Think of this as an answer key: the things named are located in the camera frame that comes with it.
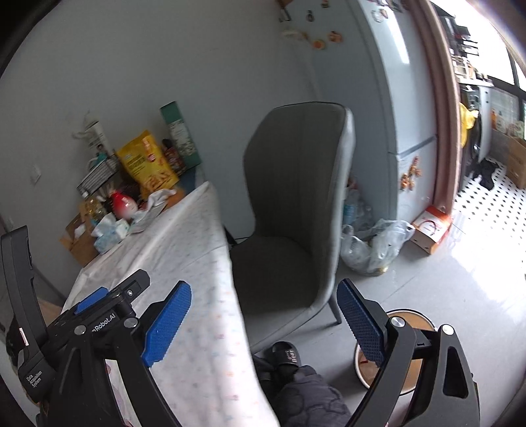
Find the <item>trash bag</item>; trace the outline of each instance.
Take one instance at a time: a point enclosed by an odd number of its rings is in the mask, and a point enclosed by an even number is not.
[[[344,225],[340,255],[352,270],[366,276],[379,276],[387,271],[402,245],[414,234],[406,221],[380,219],[374,227],[355,232]]]

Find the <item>wire basket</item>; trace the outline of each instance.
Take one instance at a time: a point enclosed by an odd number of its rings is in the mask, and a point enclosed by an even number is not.
[[[117,172],[119,172],[117,156],[110,156],[89,171],[77,190],[82,197],[87,198],[107,183]]]

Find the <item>red bottle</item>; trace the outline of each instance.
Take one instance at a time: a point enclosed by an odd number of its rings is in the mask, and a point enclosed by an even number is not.
[[[112,202],[113,213],[117,219],[124,218],[130,220],[132,215],[138,210],[135,200],[119,191],[112,194]]]

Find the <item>grey chair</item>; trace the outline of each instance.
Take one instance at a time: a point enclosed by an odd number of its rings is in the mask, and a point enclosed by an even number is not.
[[[335,272],[355,135],[350,110],[272,110],[245,150],[254,234],[230,252],[250,350],[293,332],[326,304],[338,323]]]

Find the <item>patterned tablecloth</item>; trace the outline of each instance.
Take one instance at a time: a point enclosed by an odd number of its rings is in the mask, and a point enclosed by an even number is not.
[[[140,316],[178,280],[192,304],[165,357],[151,373],[183,427],[278,427],[252,365],[218,199],[206,182],[163,212],[144,232],[128,236],[81,270],[64,310],[100,286],[108,289],[143,269],[150,287],[134,302]],[[114,361],[110,379],[123,418],[140,426]]]

